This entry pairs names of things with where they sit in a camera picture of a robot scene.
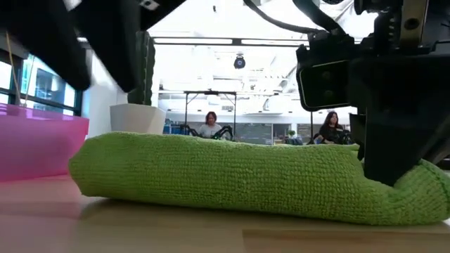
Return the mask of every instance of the pink bin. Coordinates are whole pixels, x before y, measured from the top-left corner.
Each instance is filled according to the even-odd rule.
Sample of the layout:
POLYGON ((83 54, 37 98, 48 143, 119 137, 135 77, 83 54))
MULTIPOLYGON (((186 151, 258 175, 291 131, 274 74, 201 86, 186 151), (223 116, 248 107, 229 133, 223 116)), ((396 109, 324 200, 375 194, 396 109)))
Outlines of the pink bin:
POLYGON ((0 103, 0 181, 68 173, 89 120, 0 103))

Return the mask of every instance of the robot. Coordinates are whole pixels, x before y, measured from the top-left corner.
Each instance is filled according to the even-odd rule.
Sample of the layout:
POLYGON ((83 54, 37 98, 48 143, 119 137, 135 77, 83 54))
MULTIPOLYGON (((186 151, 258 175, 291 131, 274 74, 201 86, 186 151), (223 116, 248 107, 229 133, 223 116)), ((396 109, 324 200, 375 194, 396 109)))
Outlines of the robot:
MULTIPOLYGON (((450 155, 450 1, 354 0, 358 14, 378 13, 374 33, 360 44, 312 0, 293 2, 321 30, 279 22, 243 1, 266 21, 308 34, 309 46, 297 50, 301 106, 310 112, 358 108, 351 115, 352 136, 361 145, 367 178, 392 186, 419 160, 436 164, 450 155)), ((68 12, 63 0, 4 0, 0 27, 76 90, 91 85, 77 41, 86 37, 120 88, 130 92, 138 81, 136 32, 183 2, 83 0, 68 12)))

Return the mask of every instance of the dark-haired woman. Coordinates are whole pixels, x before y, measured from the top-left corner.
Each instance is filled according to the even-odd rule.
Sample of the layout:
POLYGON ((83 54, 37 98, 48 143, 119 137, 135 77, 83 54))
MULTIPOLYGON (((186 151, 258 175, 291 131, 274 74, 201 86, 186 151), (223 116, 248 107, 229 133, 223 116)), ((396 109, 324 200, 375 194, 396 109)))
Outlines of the dark-haired woman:
POLYGON ((336 112, 329 112, 319 130, 318 139, 322 143, 334 144, 339 138, 339 133, 342 131, 344 131, 344 128, 339 125, 338 114, 336 112))
POLYGON ((198 133, 203 138, 211 138, 218 132, 218 130, 222 128, 219 124, 216 124, 216 121, 217 121, 216 113, 209 112, 208 114, 206 114, 205 124, 200 127, 198 133))

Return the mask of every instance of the green towel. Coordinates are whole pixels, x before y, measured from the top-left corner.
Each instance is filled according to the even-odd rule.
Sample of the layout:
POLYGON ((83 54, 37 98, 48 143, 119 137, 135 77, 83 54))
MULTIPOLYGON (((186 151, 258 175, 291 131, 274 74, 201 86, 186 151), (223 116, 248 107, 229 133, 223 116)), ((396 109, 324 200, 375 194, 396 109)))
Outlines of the green towel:
POLYGON ((355 149, 115 132, 88 139, 70 173, 84 195, 162 205, 371 225, 450 217, 450 177, 435 165, 420 162, 392 188, 364 177, 355 149))

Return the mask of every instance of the wooden table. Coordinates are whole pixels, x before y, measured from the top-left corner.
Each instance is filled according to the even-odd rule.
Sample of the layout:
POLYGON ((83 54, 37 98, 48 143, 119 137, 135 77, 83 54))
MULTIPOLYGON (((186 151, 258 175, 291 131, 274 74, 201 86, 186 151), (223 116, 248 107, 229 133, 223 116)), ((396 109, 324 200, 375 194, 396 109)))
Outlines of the wooden table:
POLYGON ((89 198, 70 178, 0 183, 1 253, 450 252, 450 222, 386 228, 89 198))

